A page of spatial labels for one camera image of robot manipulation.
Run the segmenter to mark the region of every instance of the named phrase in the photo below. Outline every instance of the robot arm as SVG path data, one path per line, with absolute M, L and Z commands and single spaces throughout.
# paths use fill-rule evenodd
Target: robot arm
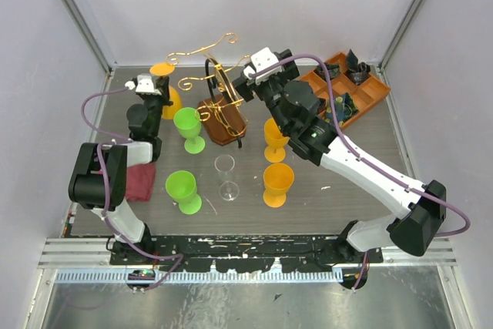
M 252 55 L 233 84 L 245 101 L 252 100 L 255 93 L 265 102 L 282 134 L 290 137 L 288 145 L 299 157 L 348 178 L 392 212 L 388 217 L 349 223 L 340 235 L 341 250 L 344 250 L 341 253 L 397 245 L 409 254 L 422 256 L 445 219 L 445 208 L 403 189 L 361 159 L 369 160 L 410 187 L 422 188 L 441 200 L 445 199 L 444 186 L 435 180 L 425 186 L 421 181 L 391 169 L 344 137 L 359 152 L 357 158 L 344 145 L 334 127 L 319 117 L 325 101 L 314 95 L 307 82 L 295 80 L 299 72 L 294 62 L 250 78 L 290 56 L 289 49 L 281 53 L 262 49 Z
M 161 139 L 158 137 L 161 114 L 169 100 L 169 77 L 155 78 L 142 74 L 126 83 L 143 100 L 134 104 L 126 113 L 129 121 L 131 143 L 102 147 L 109 177 L 109 209 L 106 217 L 112 227 L 134 243 L 140 250 L 154 253 L 149 228 L 139 220 L 125 199 L 127 167 L 151 163 L 159 158 Z M 69 197 L 73 202 L 91 210 L 103 220 L 105 186 L 100 173 L 101 166 L 96 153 L 97 144 L 81 145 L 69 184 Z M 124 239 L 116 235 L 120 247 L 128 250 Z

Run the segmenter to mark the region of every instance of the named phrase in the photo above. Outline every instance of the wire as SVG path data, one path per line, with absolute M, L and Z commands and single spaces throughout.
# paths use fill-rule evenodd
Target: wire
M 111 250 L 109 249 L 109 241 L 110 241 L 111 239 L 113 239 L 113 238 L 114 238 L 114 236 L 113 236 L 113 235 L 110 235 L 110 236 L 108 237 L 108 239 L 106 240 L 106 245 L 105 245 L 105 247 L 106 247 L 106 250 L 107 250 L 108 252 L 111 252 Z
M 285 59 L 282 59 L 282 60 L 280 60 L 277 63 L 274 63 L 273 65 L 267 67 L 266 69 L 263 69 L 262 71 L 259 71 L 259 72 L 256 72 L 254 74 L 251 74 L 249 77 L 251 79 L 254 79 L 257 76 L 263 75 L 266 72 L 269 72 L 269 71 L 271 71 L 273 69 L 276 69 L 277 67 L 280 67 L 282 65 L 285 65 L 285 64 L 287 64 L 289 62 L 293 62 L 293 61 L 295 61 L 297 59 L 313 59 L 314 61 L 316 61 L 320 65 L 320 67 L 324 71 L 325 81 L 327 82 L 327 85 L 329 87 L 330 108 L 332 109 L 332 112 L 336 112 L 336 109 L 335 109 L 335 106 L 334 106 L 334 93 L 332 92 L 332 82 L 330 81 L 329 72 L 327 70 L 327 67 L 325 66 L 324 61 L 322 61 L 320 58 L 318 58 L 315 55 L 311 55 L 311 54 L 293 55 L 291 57 L 287 57 Z M 385 170 L 381 169 L 380 167 L 378 167 L 377 165 L 375 165 L 374 163 L 372 163 L 368 159 L 362 157 L 361 154 L 359 154 L 359 152 L 356 151 L 356 149 L 353 148 L 351 146 L 351 144 L 349 144 L 349 142 L 346 140 L 346 136 L 342 133 L 342 131 L 341 131 L 340 127 L 339 127 L 339 122 L 337 121 L 336 115 L 333 114 L 332 116 L 333 116 L 333 119 L 334 119 L 334 128 L 336 129 L 337 135 L 340 137 L 342 143 L 361 162 L 365 163 L 371 169 L 377 171 L 382 176 L 385 176 L 389 180 L 392 180 L 398 186 L 401 186 L 404 189 L 406 189 L 406 190 L 408 190 L 408 191 L 410 191 L 410 192 L 412 192 L 414 194 L 417 194 L 418 196 L 422 196 L 422 197 L 424 197 L 424 198 L 426 198 L 428 200 L 431 200 L 432 202 L 438 203 L 441 206 L 446 207 L 449 210 L 454 211 L 457 215 L 459 215 L 460 217 L 462 217 L 462 219 L 464 219 L 465 225 L 462 228 L 457 229 L 457 230 L 452 230 L 452 231 L 446 231 L 446 232 L 442 232 L 442 233 L 437 233 L 437 235 L 436 235 L 437 237 L 450 237 L 452 235 L 461 234 L 461 233 L 464 233 L 465 231 L 467 231 L 469 229 L 469 227 L 471 227 L 471 221 L 469 220 L 469 217 L 462 210 L 460 210 L 459 208 L 457 208 L 453 204 L 451 204 L 449 202 L 446 202 L 444 200 L 441 200 L 441 199 L 437 198 L 436 196 L 432 196 L 431 194 L 425 193 L 422 190 L 418 190 L 418 189 L 409 187 L 409 185 L 406 184 L 404 181 L 399 180 L 398 178 L 396 178 L 396 177 L 392 176 L 391 174 L 387 173 Z
M 91 101 L 92 99 L 98 97 L 98 96 L 109 96 L 111 94 L 116 94 L 118 92 L 125 92 L 129 90 L 129 88 L 121 88 L 121 89 L 117 89 L 117 90 L 110 90 L 108 92 L 97 92 L 96 94 L 92 94 L 91 96 L 88 96 L 84 102 L 82 103 L 81 107 L 80 107 L 80 114 L 82 116 L 82 119 L 84 120 L 84 122 L 86 123 L 87 126 L 89 126 L 91 129 L 95 130 L 96 132 L 98 133 L 101 133 L 101 134 L 106 134 L 106 135 L 110 135 L 110 136 L 114 136 L 116 138 L 119 138 L 119 139 L 124 139 L 124 140 L 127 140 L 127 141 L 132 141 L 128 136 L 123 136 L 123 135 L 120 135 L 120 134 L 116 134 L 116 133 L 111 133 L 110 131 L 105 131 L 105 130 L 102 130 L 100 129 L 99 127 L 93 125 L 88 119 L 87 119 L 87 116 L 86 116 L 86 105 L 87 103 L 89 103 L 89 101 Z
M 364 269 L 367 267 L 367 261 L 368 261 L 368 252 L 365 252 L 363 255 L 363 262 L 361 263 L 360 275 L 357 277 L 356 283 L 354 283 L 354 286 L 352 288 L 353 292 L 355 292 L 358 285 L 360 285 L 361 279 L 363 278 L 364 275 Z
M 178 254 L 172 254 L 170 256 L 156 256 L 150 253 L 147 253 L 140 248 L 138 248 L 129 238 L 121 234 L 112 224 L 111 221 L 109 221 L 108 218 L 108 209 L 109 209 L 109 199 L 110 199 L 110 194 L 109 194 L 109 178 L 108 178 L 108 170 L 106 169 L 106 164 L 104 157 L 102 155 L 102 143 L 98 144 L 96 147 L 96 154 L 98 156 L 98 161 L 99 165 L 101 166 L 101 174 L 102 174 L 102 181 L 104 182 L 104 187 L 105 187 L 105 205 L 102 209 L 101 216 L 103 221 L 105 222 L 106 226 L 111 230 L 112 233 L 115 234 L 115 237 L 121 238 L 125 243 L 127 243 L 135 252 L 143 255 L 144 257 L 150 258 L 152 260 L 160 260 L 160 261 L 165 261 L 165 260 L 175 260 L 176 262 L 174 265 L 171 266 L 171 268 L 164 274 L 164 276 L 159 279 L 157 282 L 154 284 L 149 285 L 148 287 L 144 288 L 144 291 L 154 289 L 158 287 L 182 262 L 183 255 L 181 253 Z

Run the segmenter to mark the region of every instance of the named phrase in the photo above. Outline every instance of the maroon towel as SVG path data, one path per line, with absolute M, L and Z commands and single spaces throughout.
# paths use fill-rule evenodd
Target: maroon towel
M 147 202 L 153 194 L 155 178 L 154 163 L 129 167 L 126 169 L 125 198 L 131 201 Z

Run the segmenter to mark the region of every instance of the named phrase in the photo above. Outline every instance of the green goblet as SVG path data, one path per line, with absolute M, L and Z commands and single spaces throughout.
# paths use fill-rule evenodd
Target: green goblet
M 197 194 L 195 176 L 188 171 L 180 170 L 169 175 L 166 179 L 166 192 L 186 215 L 197 213 L 202 206 L 202 198 Z
M 173 117 L 179 134 L 186 139 L 185 150 L 191 154 L 200 153 L 206 147 L 206 141 L 199 136 L 202 123 L 198 115 L 194 108 L 185 107 Z

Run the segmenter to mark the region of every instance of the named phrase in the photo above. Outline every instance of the orange tray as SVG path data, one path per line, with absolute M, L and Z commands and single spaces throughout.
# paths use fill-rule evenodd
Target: orange tray
M 360 111 L 357 115 L 351 117 L 342 125 L 342 129 L 347 128 L 349 125 L 358 121 L 366 112 L 375 107 L 379 102 L 385 99 L 391 88 L 383 84 L 382 81 L 370 74 L 370 77 L 366 79 L 361 85 L 357 86 L 345 75 L 347 71 L 346 67 L 346 55 L 344 53 L 338 53 L 332 58 L 326 61 L 331 64 L 338 64 L 340 68 L 340 75 L 335 79 L 332 79 L 332 91 L 334 97 L 341 96 L 346 92 L 349 92 L 351 98 L 353 98 L 354 104 Z M 306 81 L 310 84 L 314 93 L 319 98 L 329 100 L 329 89 L 325 80 L 315 73 L 315 70 L 308 72 L 306 75 L 301 76 L 300 80 Z

